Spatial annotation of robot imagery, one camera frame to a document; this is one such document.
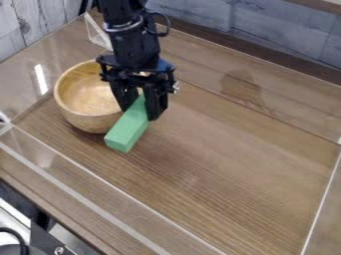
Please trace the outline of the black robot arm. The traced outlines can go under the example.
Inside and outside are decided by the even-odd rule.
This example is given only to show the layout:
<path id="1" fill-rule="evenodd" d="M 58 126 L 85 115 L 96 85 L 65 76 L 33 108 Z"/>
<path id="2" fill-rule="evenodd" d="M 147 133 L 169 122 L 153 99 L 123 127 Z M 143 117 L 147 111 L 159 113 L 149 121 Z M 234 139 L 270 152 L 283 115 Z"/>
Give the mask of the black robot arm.
<path id="1" fill-rule="evenodd" d="M 145 111 L 155 121 L 168 108 L 176 90 L 175 66 L 160 57 L 160 38 L 171 31 L 169 18 L 145 7 L 148 0 L 99 0 L 104 31 L 113 53 L 96 58 L 100 77 L 109 83 L 124 112 L 143 90 Z"/>

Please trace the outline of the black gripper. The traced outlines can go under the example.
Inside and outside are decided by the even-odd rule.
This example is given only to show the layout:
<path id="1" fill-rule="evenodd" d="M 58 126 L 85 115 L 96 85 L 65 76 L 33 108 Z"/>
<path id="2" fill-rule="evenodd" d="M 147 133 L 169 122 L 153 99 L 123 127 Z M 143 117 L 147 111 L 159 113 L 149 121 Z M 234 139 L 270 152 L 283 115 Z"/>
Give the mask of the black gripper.
<path id="1" fill-rule="evenodd" d="M 173 64 L 160 57 L 159 37 L 164 37 L 169 30 L 168 24 L 160 32 L 153 18 L 104 21 L 113 54 L 96 59 L 101 78 L 111 85 L 123 112 L 139 97 L 137 88 L 144 89 L 149 121 L 155 121 L 168 108 L 168 93 L 176 90 Z"/>

